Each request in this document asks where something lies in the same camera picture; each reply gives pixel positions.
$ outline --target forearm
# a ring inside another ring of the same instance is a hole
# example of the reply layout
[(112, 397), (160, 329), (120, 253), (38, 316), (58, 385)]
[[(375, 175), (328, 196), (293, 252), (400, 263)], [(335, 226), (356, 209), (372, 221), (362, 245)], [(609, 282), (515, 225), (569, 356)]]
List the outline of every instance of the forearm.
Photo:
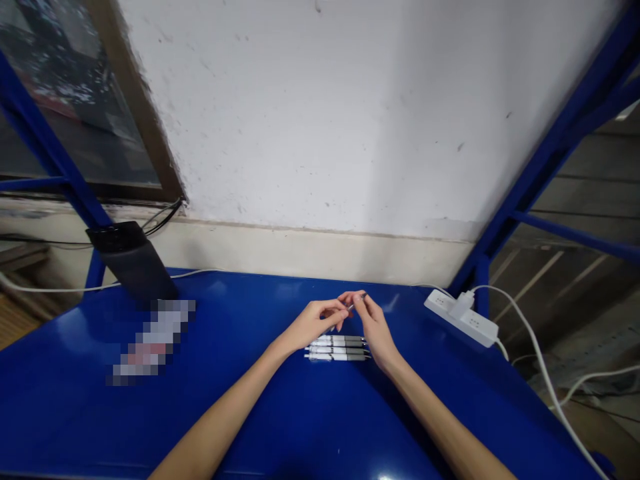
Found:
[(460, 480), (514, 479), (401, 357), (385, 369)]
[(150, 479), (210, 479), (263, 390), (291, 352), (272, 343), (162, 460)]

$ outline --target white wall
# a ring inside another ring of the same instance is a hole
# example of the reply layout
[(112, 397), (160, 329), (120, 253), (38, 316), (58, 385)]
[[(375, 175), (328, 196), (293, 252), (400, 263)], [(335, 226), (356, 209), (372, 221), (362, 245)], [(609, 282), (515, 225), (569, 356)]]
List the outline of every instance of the white wall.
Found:
[(474, 241), (610, 0), (119, 0), (190, 206)]

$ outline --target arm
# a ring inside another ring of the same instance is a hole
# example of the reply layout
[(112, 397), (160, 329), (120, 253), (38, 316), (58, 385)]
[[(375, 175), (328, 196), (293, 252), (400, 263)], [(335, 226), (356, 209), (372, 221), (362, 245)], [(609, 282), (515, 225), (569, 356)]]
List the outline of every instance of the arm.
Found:
[(280, 365), (347, 317), (338, 300), (314, 301), (218, 399), (153, 471), (150, 480), (210, 479)]
[(429, 432), (460, 480), (515, 479), (513, 474), (460, 423), (396, 348), (382, 309), (364, 291), (345, 292), (339, 299), (354, 303), (375, 362), (387, 374)]

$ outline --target wall baseboard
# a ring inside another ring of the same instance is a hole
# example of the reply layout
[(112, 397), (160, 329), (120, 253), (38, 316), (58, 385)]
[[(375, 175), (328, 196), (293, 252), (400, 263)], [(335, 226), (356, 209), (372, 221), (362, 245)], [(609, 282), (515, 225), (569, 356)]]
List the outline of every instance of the wall baseboard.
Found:
[[(118, 221), (144, 221), (154, 212), (138, 207), (108, 210)], [(87, 241), (82, 220), (68, 206), (55, 202), (2, 201), (0, 229), (50, 240)], [(444, 287), (473, 246), (438, 239), (270, 229), (184, 217), (174, 217), (151, 241), (168, 267)], [(52, 248), (51, 267), (59, 280), (82, 287), (91, 252)]]

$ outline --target window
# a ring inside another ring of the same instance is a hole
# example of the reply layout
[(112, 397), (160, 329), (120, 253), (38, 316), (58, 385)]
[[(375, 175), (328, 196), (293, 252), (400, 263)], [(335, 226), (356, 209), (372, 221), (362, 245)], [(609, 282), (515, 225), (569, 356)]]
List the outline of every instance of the window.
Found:
[[(174, 201), (181, 196), (155, 112), (109, 1), (4, 1), (0, 49), (98, 198)], [(45, 176), (0, 117), (0, 179)]]

